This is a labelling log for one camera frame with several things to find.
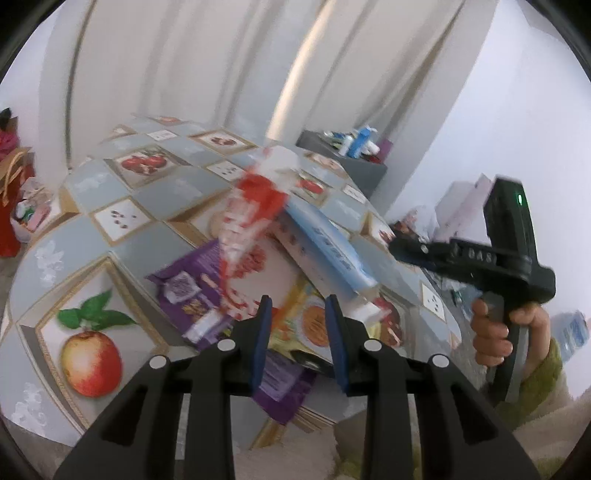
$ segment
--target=patterned tablecloth tile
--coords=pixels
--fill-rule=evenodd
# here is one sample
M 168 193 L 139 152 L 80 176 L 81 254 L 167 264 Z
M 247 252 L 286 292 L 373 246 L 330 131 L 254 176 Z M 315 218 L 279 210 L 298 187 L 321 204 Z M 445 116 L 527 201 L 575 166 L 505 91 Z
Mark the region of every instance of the patterned tablecloth tile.
M 156 222 L 115 246 L 113 252 L 146 291 L 155 296 L 155 285 L 145 277 L 188 254 L 192 249 L 191 245 L 166 224 Z
M 225 181 L 209 171 L 178 167 L 169 176 L 138 189 L 133 197 L 155 218 L 164 220 L 227 188 Z
M 201 132 L 206 132 L 207 130 L 209 130 L 209 128 L 201 124 L 196 124 L 195 122 L 186 122 L 184 124 L 173 125 L 171 127 L 168 127 L 167 130 L 170 130 L 171 132 L 177 135 L 188 137 L 190 135 L 196 135 L 200 134 Z
M 254 150 L 240 152 L 228 157 L 228 160 L 238 165 L 240 168 L 247 169 L 259 161 L 262 157 L 262 150 L 262 148 L 256 148 Z
M 158 145 L 196 167 L 210 165 L 222 159 L 218 153 L 186 137 L 170 138 L 159 142 Z
M 104 255 L 108 244 L 90 218 L 78 216 L 39 240 L 22 259 L 10 291 L 12 319 L 42 295 Z
M 351 237 L 350 243 L 367 263 L 376 280 L 384 287 L 413 305 L 420 302 L 419 290 L 411 289 L 400 274 L 400 270 L 407 270 L 407 268 L 397 262 L 392 255 L 385 253 L 382 248 L 359 235 Z
M 0 364 L 11 366 L 0 369 L 2 414 L 29 432 L 74 446 L 80 433 L 47 393 L 14 327 L 2 343 Z
M 316 162 L 313 162 L 305 157 L 300 157 L 300 168 L 308 172 L 313 177 L 316 177 L 319 180 L 322 180 L 328 186 L 333 187 L 334 189 L 340 189 L 345 185 L 345 179 L 339 177 L 337 174 L 331 172 L 330 170 L 318 165 Z
M 329 219 L 351 232 L 359 232 L 367 215 L 367 208 L 350 196 L 333 190 L 320 208 Z
M 64 184 L 86 213 L 129 195 L 123 182 L 102 160 L 82 164 L 66 177 Z
M 154 139 L 146 134 L 127 135 L 99 144 L 91 153 L 92 158 L 116 158 L 134 148 L 153 144 Z
M 165 126 L 160 122 L 152 120 L 151 118 L 134 117 L 124 122 L 124 125 L 132 128 L 137 133 L 149 134 L 159 130 L 170 130 L 171 127 Z

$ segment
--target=controller handle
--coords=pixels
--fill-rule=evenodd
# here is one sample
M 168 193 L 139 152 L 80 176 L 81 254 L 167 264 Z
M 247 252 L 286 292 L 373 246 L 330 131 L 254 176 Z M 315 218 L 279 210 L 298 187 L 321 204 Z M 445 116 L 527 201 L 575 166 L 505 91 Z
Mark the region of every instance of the controller handle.
M 500 295 L 486 292 L 482 300 L 488 306 L 488 316 L 493 322 L 503 322 L 509 329 L 507 340 L 513 344 L 513 350 L 497 367 L 490 367 L 486 372 L 486 382 L 490 385 L 489 397 L 493 403 L 506 401 L 515 403 L 519 397 L 519 386 L 523 380 L 523 370 L 530 345 L 530 329 L 516 325 L 509 319 L 513 310 L 521 307 L 517 302 L 503 299 Z

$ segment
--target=blue bottle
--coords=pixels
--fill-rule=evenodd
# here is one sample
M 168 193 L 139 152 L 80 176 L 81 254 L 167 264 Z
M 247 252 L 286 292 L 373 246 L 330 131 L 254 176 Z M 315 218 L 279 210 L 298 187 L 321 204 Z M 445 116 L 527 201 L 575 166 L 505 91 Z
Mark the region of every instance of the blue bottle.
M 552 336 L 560 347 L 560 356 L 566 363 L 589 340 L 589 330 L 581 312 L 561 313 L 550 322 Z
M 365 144 L 369 141 L 371 132 L 377 132 L 377 130 L 375 128 L 371 128 L 369 125 L 359 130 L 357 138 L 353 140 L 353 143 L 351 143 L 351 146 L 349 147 L 349 151 L 347 152 L 348 157 L 359 158 Z

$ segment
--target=hand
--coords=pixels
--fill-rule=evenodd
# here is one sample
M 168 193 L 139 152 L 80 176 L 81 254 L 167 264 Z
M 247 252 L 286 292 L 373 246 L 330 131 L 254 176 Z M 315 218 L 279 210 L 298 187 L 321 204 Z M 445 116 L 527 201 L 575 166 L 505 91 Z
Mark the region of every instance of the hand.
M 504 323 L 488 318 L 488 306 L 478 299 L 472 304 L 474 317 L 471 327 L 476 332 L 473 345 L 476 349 L 476 363 L 496 367 L 513 351 L 513 345 L 506 340 L 509 329 Z M 528 378 L 550 351 L 550 317 L 537 303 L 528 303 L 509 314 L 516 325 L 529 326 L 530 344 L 523 370 L 523 379 Z

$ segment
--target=green leaf illustration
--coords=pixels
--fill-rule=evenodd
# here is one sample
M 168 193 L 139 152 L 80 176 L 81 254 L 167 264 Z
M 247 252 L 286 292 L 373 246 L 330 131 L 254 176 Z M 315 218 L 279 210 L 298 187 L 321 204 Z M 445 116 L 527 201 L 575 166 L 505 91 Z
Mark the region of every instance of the green leaf illustration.
M 103 293 L 95 295 L 94 297 L 90 297 L 88 300 L 85 300 L 85 302 L 82 304 L 82 307 L 80 307 L 82 317 L 86 320 L 90 320 L 92 316 L 103 311 L 110 299 L 111 291 L 107 290 Z
M 79 309 L 66 309 L 57 312 L 57 319 L 64 327 L 75 329 L 80 326 L 82 318 Z
M 103 310 L 86 318 L 90 323 L 90 328 L 95 332 L 104 330 L 116 325 L 135 324 L 134 320 L 123 312 L 117 310 Z

